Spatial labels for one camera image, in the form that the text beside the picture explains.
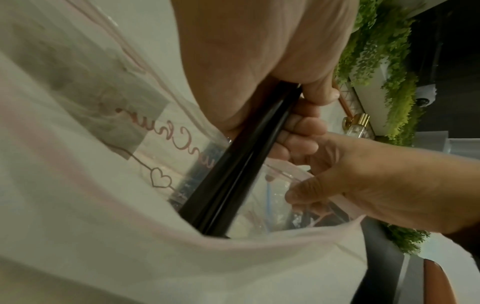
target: perfume bottle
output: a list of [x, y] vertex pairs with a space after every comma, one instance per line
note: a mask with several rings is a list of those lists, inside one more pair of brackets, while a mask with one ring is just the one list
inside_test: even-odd
[[343, 119], [343, 130], [347, 136], [360, 138], [362, 137], [369, 120], [370, 115], [365, 113], [356, 114], [353, 118], [345, 117]]

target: plastic bag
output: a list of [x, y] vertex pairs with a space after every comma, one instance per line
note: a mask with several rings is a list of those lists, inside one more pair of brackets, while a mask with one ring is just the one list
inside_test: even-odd
[[0, 3], [0, 255], [145, 303], [348, 302], [366, 270], [361, 217], [227, 240], [199, 235], [171, 207], [226, 142], [155, 60], [139, 63], [149, 47], [133, 32], [157, 21], [136, 14], [160, 4], [129, 4], [102, 9], [131, 14], [113, 19], [135, 56], [88, 2]]

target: fingernail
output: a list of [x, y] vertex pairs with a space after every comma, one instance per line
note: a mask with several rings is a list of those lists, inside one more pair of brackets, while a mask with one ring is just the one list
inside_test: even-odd
[[340, 98], [340, 92], [338, 90], [333, 89], [332, 92], [330, 93], [330, 102], [333, 102], [335, 100], [338, 100]]
[[285, 200], [287, 203], [290, 203], [290, 204], [295, 203], [298, 197], [299, 196], [297, 195], [297, 193], [293, 190], [289, 190], [285, 193]]

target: hand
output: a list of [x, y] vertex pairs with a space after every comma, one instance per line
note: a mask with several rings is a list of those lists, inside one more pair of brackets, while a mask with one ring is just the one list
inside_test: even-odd
[[293, 158], [315, 175], [287, 192], [296, 208], [344, 194], [402, 227], [452, 233], [480, 222], [480, 162], [331, 133], [316, 140], [315, 155]]
[[358, 0], [172, 0], [183, 68], [208, 120], [234, 138], [279, 80], [303, 84], [270, 157], [312, 154], [327, 131], [319, 106], [339, 98], [332, 74]]

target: heart drawing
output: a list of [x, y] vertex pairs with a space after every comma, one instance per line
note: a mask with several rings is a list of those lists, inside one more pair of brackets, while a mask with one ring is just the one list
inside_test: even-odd
[[164, 175], [160, 168], [153, 168], [150, 171], [150, 180], [153, 188], [170, 188], [172, 185], [172, 178]]

